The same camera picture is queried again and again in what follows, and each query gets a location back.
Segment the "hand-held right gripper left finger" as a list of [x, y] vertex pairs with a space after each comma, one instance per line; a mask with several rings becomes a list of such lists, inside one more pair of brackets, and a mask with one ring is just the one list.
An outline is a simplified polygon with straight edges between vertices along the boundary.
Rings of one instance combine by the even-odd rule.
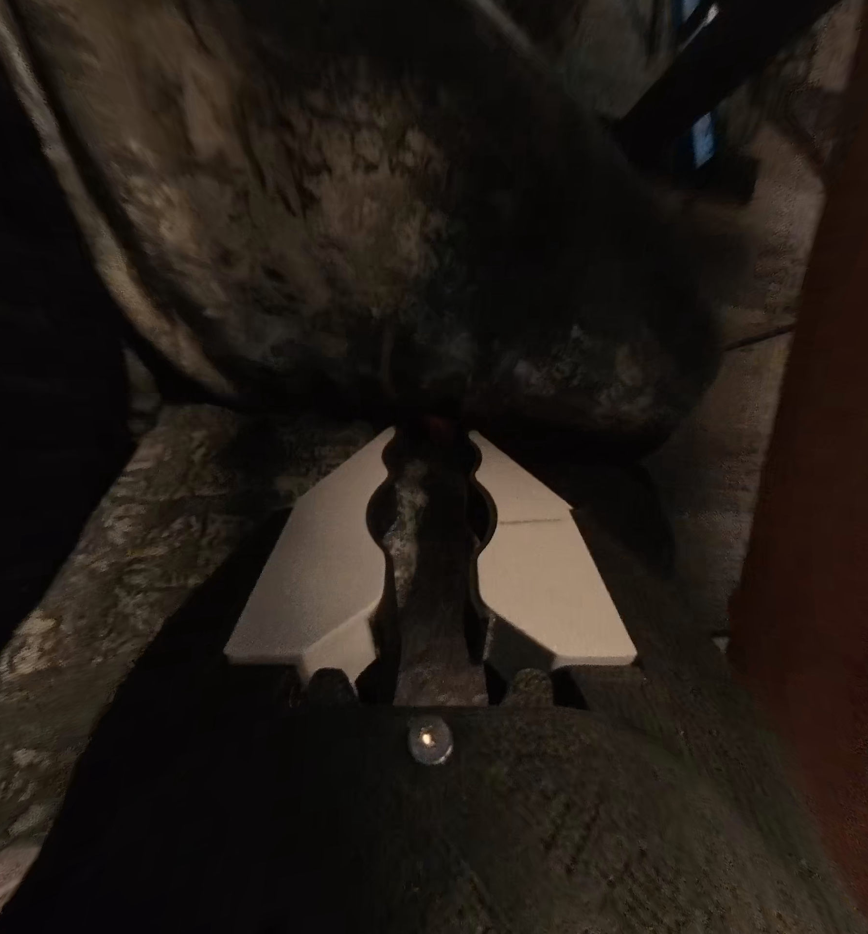
[[394, 438], [384, 430], [297, 499], [225, 646], [231, 663], [358, 678], [378, 660], [386, 561], [369, 509]]

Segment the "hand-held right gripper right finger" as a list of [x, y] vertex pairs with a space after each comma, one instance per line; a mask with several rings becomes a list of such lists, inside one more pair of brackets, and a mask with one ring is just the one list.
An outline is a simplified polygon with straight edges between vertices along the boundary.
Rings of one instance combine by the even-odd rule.
[[495, 671], [627, 667], [638, 650], [572, 507], [481, 433], [472, 484], [488, 524], [473, 598], [486, 615], [483, 661]]

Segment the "reddish brown panel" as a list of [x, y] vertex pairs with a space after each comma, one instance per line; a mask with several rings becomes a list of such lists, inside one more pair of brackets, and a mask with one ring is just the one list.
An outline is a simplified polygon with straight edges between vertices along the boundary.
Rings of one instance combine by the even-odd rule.
[[868, 920], [868, 2], [842, 114], [730, 650]]

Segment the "mottled grey cloth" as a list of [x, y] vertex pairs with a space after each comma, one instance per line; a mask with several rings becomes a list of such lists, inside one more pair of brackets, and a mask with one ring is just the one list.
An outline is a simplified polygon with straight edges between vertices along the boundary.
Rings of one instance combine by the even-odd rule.
[[[0, 2], [0, 932], [827, 926], [634, 464], [720, 364], [672, 220], [492, 2]], [[231, 663], [390, 427], [378, 660]], [[634, 664], [484, 663], [471, 431]]]

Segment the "dark slanted bar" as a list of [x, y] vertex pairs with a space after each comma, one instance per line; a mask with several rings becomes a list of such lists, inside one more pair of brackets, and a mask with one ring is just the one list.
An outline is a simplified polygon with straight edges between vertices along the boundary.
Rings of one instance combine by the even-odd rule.
[[663, 75], [613, 127], [626, 152], [659, 153], [763, 70], [835, 1], [717, 2]]

